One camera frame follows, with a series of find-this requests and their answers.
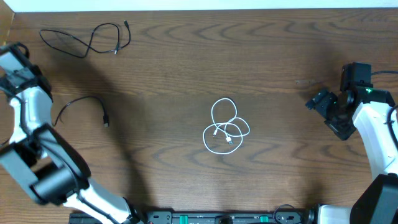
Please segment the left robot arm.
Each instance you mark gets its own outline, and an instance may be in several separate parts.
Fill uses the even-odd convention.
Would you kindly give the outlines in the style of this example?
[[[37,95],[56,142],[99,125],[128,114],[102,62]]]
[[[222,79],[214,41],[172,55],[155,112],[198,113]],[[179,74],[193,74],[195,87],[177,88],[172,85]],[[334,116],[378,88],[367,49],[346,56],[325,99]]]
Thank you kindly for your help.
[[[77,209],[100,223],[147,218],[91,176],[77,151],[53,127],[51,86],[20,42],[1,47],[1,91],[14,110],[14,130],[1,149],[1,165],[36,203]]]

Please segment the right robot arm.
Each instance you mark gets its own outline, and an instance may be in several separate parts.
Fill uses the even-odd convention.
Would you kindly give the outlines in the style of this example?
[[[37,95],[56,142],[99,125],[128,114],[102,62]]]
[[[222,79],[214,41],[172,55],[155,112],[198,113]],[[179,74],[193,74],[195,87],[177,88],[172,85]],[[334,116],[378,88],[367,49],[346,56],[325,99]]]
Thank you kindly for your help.
[[[340,94],[320,90],[307,103],[341,140],[359,132],[372,183],[351,207],[320,205],[309,223],[397,223],[397,103],[387,90],[374,88],[370,64],[343,66]]]

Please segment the cardboard box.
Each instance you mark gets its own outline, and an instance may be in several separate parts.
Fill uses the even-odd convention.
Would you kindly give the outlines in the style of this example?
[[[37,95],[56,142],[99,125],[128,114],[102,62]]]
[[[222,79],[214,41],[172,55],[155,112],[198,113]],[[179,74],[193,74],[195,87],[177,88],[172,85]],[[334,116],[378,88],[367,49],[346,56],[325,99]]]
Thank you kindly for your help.
[[[3,1],[0,1],[0,46],[6,45],[9,37],[14,11]]]

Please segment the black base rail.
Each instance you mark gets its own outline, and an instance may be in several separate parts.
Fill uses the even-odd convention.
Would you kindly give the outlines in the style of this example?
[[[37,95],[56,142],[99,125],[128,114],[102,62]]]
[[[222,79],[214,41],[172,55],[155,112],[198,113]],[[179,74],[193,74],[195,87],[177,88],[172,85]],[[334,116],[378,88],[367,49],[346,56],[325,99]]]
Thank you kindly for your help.
[[[148,224],[266,224],[266,223],[317,223],[319,206],[294,208],[283,204],[274,211],[265,212],[193,212],[175,211],[166,208],[153,208],[141,212],[142,223]]]

